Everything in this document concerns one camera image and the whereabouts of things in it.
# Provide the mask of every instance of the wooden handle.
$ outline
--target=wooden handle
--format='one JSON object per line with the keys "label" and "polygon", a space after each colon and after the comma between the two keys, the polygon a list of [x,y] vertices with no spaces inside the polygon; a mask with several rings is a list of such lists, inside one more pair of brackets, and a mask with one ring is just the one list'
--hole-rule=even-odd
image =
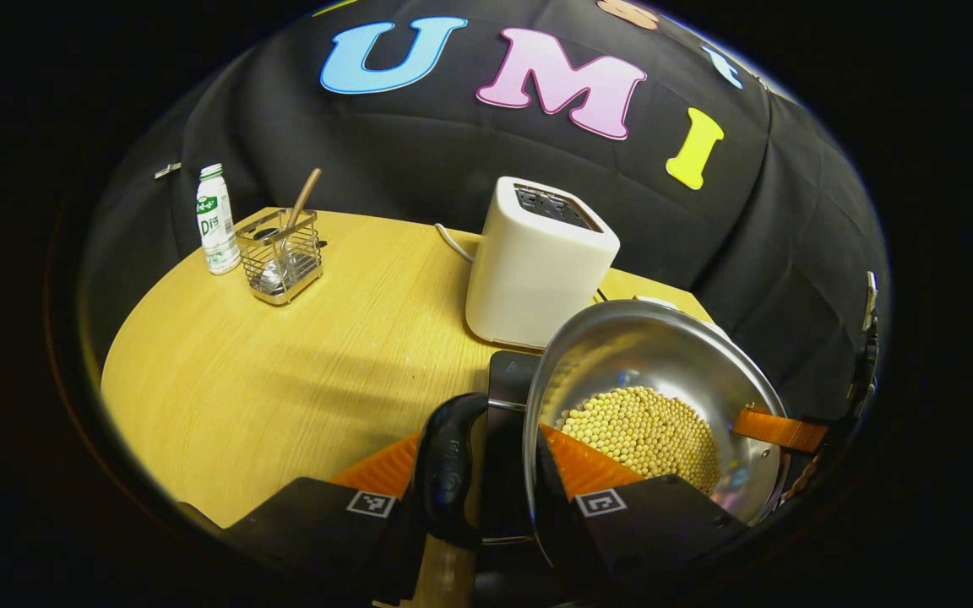
{"label": "wooden handle", "polygon": [[298,215],[302,212],[302,205],[306,204],[306,199],[310,197],[310,190],[313,190],[313,186],[318,183],[318,178],[321,177],[321,169],[314,168],[310,172],[310,177],[306,178],[306,183],[302,184],[302,192],[298,193],[298,200],[295,201],[295,207],[291,209],[291,216],[287,218],[287,226],[294,226],[295,220],[298,220]]}
{"label": "wooden handle", "polygon": [[824,424],[802,422],[752,410],[742,410],[731,432],[745,435],[776,446],[816,453],[821,447],[828,427]]}

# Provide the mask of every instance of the black handle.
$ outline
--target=black handle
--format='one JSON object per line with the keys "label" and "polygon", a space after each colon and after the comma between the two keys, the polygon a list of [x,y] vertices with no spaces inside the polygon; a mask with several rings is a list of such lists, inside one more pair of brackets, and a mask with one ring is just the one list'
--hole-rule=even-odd
{"label": "black handle", "polygon": [[445,401],[422,428],[412,475],[412,501],[435,538],[475,549],[480,536],[465,516],[474,458],[471,428],[487,411],[487,396],[468,393]]}

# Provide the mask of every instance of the pot handle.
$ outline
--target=pot handle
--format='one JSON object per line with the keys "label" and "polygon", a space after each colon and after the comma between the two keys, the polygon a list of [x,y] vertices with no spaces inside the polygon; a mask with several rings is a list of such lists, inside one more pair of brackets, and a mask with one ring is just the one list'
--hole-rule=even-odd
{"label": "pot handle", "polygon": [[422,428],[412,472],[410,496],[427,531],[463,549],[475,549],[480,542],[475,503],[482,432],[474,428],[486,412],[484,393],[467,393],[439,405]]}

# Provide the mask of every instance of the white cable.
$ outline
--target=white cable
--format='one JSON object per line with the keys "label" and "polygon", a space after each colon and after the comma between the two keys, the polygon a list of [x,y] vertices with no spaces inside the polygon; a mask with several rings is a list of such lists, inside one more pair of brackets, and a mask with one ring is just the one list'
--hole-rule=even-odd
{"label": "white cable", "polygon": [[464,251],[464,249],[462,249],[462,247],[460,247],[459,245],[456,245],[456,241],[453,240],[453,237],[451,237],[451,236],[448,235],[448,230],[445,230],[445,226],[443,226],[441,224],[435,224],[433,226],[435,226],[436,228],[438,228],[438,231],[441,232],[441,238],[445,239],[445,242],[448,243],[448,246],[449,247],[452,247],[453,249],[456,250],[457,253],[459,253],[460,255],[463,255],[464,259],[467,259],[468,262],[475,262],[475,260],[476,260],[475,258],[473,258],[470,255],[468,255],[468,252],[467,251]]}

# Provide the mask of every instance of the metal bowl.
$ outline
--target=metal bowl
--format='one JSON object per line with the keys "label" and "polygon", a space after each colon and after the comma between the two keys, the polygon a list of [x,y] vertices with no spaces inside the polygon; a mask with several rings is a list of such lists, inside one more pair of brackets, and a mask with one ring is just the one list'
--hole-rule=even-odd
{"label": "metal bowl", "polygon": [[538,423],[553,426],[561,410],[626,386],[678,397],[708,421],[720,461],[711,500],[749,526],[772,512],[788,455],[731,432],[745,404],[786,415],[768,378],[707,323],[652,301],[611,300],[585,308],[557,331],[530,386],[524,462],[533,523]]}

